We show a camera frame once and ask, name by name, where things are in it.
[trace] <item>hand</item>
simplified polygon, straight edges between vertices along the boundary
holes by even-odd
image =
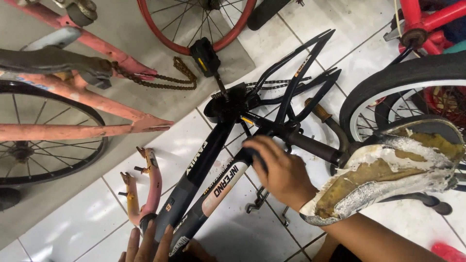
[[[154,249],[155,228],[156,225],[154,221],[149,221],[141,246],[139,246],[140,231],[138,228],[133,228],[131,230],[130,240],[128,241],[128,249],[121,254],[118,262],[150,262],[151,254]],[[170,252],[172,238],[173,227],[168,225],[165,229],[164,236],[160,240],[153,262],[168,262],[168,253]]]
[[[262,185],[278,201],[299,212],[317,194],[318,190],[311,184],[302,158],[286,154],[270,137],[255,136],[245,141],[243,147],[254,148],[264,159],[268,174],[255,156],[253,168]]]

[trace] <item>tile floor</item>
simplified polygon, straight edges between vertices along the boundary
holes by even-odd
[[[322,101],[327,111],[338,119],[345,96],[397,55],[397,43],[386,43],[382,39],[382,35],[389,31],[387,25],[394,13],[393,5],[391,0],[304,2],[304,7],[290,2],[261,30],[253,32],[246,29],[239,36],[257,69],[227,87],[240,82],[253,82],[264,69],[294,50],[300,42],[326,29],[335,28],[336,33],[308,74],[318,75],[331,66],[343,69],[337,85]],[[292,60],[271,79],[291,78],[305,55],[303,53]],[[277,97],[283,91],[263,92],[262,97]],[[315,90],[310,90],[295,97],[292,101],[294,110],[301,110],[305,99],[314,93]],[[168,197],[213,127],[212,123],[205,121],[202,113],[207,102],[204,101],[170,131],[146,145],[157,152],[163,175],[164,195],[161,202]],[[255,113],[273,119],[276,106],[261,107]],[[333,133],[315,117],[308,117],[302,126],[307,135],[338,146]],[[245,134],[237,125],[199,192],[203,192],[228,164],[244,138]],[[328,164],[307,152],[297,148],[293,150],[307,163],[313,184],[321,186],[329,176]],[[133,171],[135,165],[144,166],[144,160],[136,152],[1,250],[0,262],[117,261],[133,227],[126,217],[126,198],[117,195],[119,191],[124,191],[119,172],[128,171],[137,177],[140,199],[146,198],[148,193],[149,178]],[[246,214],[244,208],[254,201],[258,187],[260,183],[250,168],[195,238],[221,262],[309,262],[323,243],[323,231],[304,223],[292,210],[287,213],[290,225],[284,227],[281,213],[285,206],[272,195],[260,210]],[[463,222],[464,209],[461,208],[466,194],[447,192],[437,197],[453,206],[453,214],[440,216],[414,200],[379,203],[362,213],[425,248],[435,241],[442,241],[466,253],[466,227]]]

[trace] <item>black bicycle frame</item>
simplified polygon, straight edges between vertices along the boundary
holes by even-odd
[[[177,252],[181,252],[181,250],[183,250],[184,246],[193,238],[215,208],[225,198],[226,194],[253,162],[251,154],[245,148],[240,149],[225,170],[223,170],[215,181],[204,191],[203,195],[195,202],[192,208],[185,214],[192,199],[194,198],[194,195],[199,190],[199,187],[204,181],[206,175],[209,173],[214,161],[220,154],[220,151],[222,150],[235,123],[239,123],[241,121],[253,123],[259,127],[254,135],[278,136],[285,142],[291,145],[296,145],[334,165],[341,164],[343,152],[320,143],[312,138],[308,138],[298,132],[299,122],[307,117],[315,105],[319,103],[322,97],[335,84],[338,76],[340,75],[341,70],[330,69],[313,79],[311,82],[298,86],[300,80],[334,31],[335,30],[327,30],[306,42],[302,46],[298,47],[294,52],[267,69],[260,77],[255,86],[256,88],[260,88],[270,75],[295,57],[298,53],[315,44],[303,64],[299,67],[295,76],[290,81],[283,96],[275,99],[260,100],[258,95],[256,95],[258,89],[250,91],[246,94],[247,101],[245,104],[247,106],[245,106],[238,115],[222,118],[222,121],[217,123],[214,127],[199,152],[190,163],[186,172],[173,189],[168,200],[162,206],[162,210],[156,217],[155,222],[157,225],[157,231],[155,240],[157,242],[160,242],[167,225],[170,224],[174,227],[176,226],[171,243],[170,256],[173,256]],[[309,103],[302,112],[295,115],[290,106],[291,98],[323,82],[325,82],[325,84],[319,89],[316,96],[312,99],[312,102]],[[278,103],[281,103],[281,105],[275,121],[270,121],[264,117],[248,112],[252,108],[261,105]],[[289,120],[285,123],[286,116],[288,116]],[[246,134],[250,134],[246,125],[242,125],[245,128]],[[143,231],[145,231],[147,223],[151,218],[153,218],[153,216],[142,218],[140,224]]]

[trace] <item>brown grip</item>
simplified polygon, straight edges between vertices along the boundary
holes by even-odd
[[[306,101],[304,102],[304,106],[307,106],[309,102],[311,102],[311,100],[312,98],[306,99]],[[329,117],[332,117],[332,115],[327,113],[327,111],[319,104],[315,106],[312,112],[314,113],[314,115],[316,115],[318,118],[322,120],[322,123],[324,123],[325,120],[327,120]]]

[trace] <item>bicycle chain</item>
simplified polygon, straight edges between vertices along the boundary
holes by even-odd
[[[157,79],[169,81],[169,82],[174,82],[174,83],[180,83],[180,84],[193,84],[193,86],[177,86],[177,85],[168,85],[168,84],[160,84],[160,83],[151,83],[148,81],[144,81],[141,78],[139,78],[137,75],[132,75],[125,70],[123,70],[119,65],[118,62],[112,62],[112,68],[120,75],[122,75],[125,78],[128,78],[129,80],[135,82],[136,84],[145,86],[145,87],[151,87],[151,88],[162,88],[162,89],[171,89],[171,90],[195,90],[197,87],[197,77],[189,70],[189,68],[183,63],[181,58],[179,57],[174,57],[173,58],[173,66],[176,68],[178,71],[180,71],[183,75],[187,76],[189,80],[180,80],[168,76],[162,76],[162,75],[155,75],[155,74],[146,74],[146,73],[138,73],[138,75],[144,75],[144,76],[152,76]]]
[[[308,77],[304,77],[301,79],[301,82],[302,81],[306,81],[306,80],[309,80],[311,79],[312,77],[308,76]],[[288,86],[288,84],[290,83],[291,79],[287,79],[287,80],[271,80],[271,81],[265,81],[264,84],[277,84],[277,83],[285,83],[285,84],[281,84],[281,85],[276,85],[276,86],[267,86],[267,87],[259,87],[259,88],[254,88],[254,87],[246,87],[246,91],[252,91],[252,90],[273,90],[273,89],[278,89],[280,87],[285,87],[285,86]],[[252,85],[256,85],[257,82],[254,82],[254,83],[247,83],[246,86],[252,86]],[[225,90],[223,92],[218,92],[216,94],[213,94],[211,95],[212,98],[219,98],[221,97],[222,95],[228,93],[228,90]]]

